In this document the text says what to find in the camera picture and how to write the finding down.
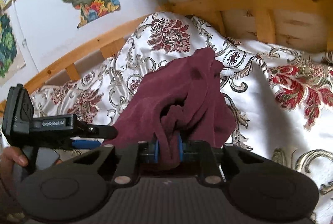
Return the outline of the person's left hand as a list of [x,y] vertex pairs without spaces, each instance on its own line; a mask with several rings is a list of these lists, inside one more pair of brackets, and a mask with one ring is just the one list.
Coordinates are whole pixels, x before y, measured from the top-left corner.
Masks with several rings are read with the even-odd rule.
[[7,147],[1,155],[1,223],[11,222],[9,214],[20,213],[21,208],[16,201],[13,169],[17,164],[21,167],[28,165],[28,159],[21,149]]

